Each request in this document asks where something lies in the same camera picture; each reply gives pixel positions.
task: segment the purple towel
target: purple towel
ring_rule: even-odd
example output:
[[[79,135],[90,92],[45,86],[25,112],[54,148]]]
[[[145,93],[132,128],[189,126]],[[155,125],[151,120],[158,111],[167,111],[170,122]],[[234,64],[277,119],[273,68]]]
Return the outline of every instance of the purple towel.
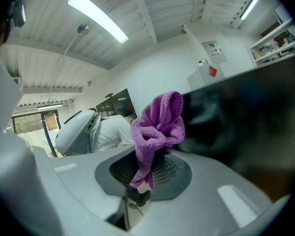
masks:
[[[144,180],[151,186],[150,172],[155,151],[182,142],[185,128],[180,117],[183,107],[182,95],[176,91],[157,96],[132,123],[139,170],[130,185],[138,187]]]

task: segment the white corrugated ceiling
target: white corrugated ceiling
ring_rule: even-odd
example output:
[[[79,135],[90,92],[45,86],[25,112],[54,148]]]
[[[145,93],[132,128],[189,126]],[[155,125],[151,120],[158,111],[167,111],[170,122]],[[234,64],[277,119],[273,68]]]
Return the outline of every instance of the white corrugated ceiling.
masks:
[[[208,22],[231,25],[249,0],[91,0],[126,33],[120,44],[108,32],[68,0],[25,0],[27,21],[14,29],[0,50],[9,73],[21,77],[23,87],[82,88],[130,55],[168,38],[184,34],[186,22],[202,20],[210,6]],[[87,23],[91,31],[78,36],[51,74],[61,54],[75,37],[77,27]],[[66,93],[59,100],[74,99]],[[20,104],[48,101],[42,94],[26,95]]]

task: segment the air conditioner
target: air conditioner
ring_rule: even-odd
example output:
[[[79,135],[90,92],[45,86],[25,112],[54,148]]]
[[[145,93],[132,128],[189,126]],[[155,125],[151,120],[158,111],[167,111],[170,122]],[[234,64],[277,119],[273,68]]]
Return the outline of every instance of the air conditioner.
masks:
[[[12,79],[14,80],[14,82],[15,82],[19,87],[22,87],[22,79],[21,79],[21,77],[12,77]]]

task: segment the red paper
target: red paper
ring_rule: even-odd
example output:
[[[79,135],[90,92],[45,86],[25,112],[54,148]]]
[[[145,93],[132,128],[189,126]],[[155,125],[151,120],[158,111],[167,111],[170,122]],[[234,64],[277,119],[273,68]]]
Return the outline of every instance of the red paper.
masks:
[[[210,72],[210,75],[215,78],[217,70],[214,67],[210,66],[209,72]]]

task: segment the refrigerator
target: refrigerator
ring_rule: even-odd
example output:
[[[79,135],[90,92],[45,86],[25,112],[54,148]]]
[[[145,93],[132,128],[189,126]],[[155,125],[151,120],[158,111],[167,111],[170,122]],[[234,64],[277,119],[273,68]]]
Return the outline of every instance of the refrigerator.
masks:
[[[219,63],[205,64],[198,66],[188,78],[191,90],[197,90],[201,87],[223,80],[224,73]]]

